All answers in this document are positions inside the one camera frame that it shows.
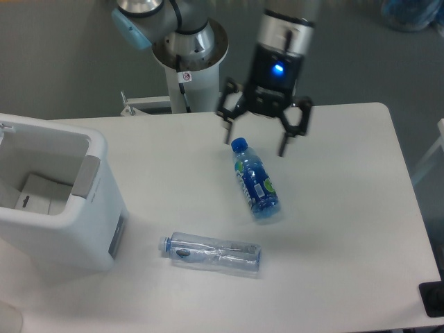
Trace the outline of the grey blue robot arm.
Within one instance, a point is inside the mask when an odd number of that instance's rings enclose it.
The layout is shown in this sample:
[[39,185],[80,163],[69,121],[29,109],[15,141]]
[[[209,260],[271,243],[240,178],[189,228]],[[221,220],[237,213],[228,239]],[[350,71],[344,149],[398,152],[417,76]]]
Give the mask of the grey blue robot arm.
[[307,133],[312,100],[297,98],[300,70],[314,33],[318,1],[267,1],[245,83],[219,82],[228,36],[197,1],[118,1],[112,20],[136,49],[164,67],[175,113],[215,112],[231,129],[251,112],[277,118],[283,143]]

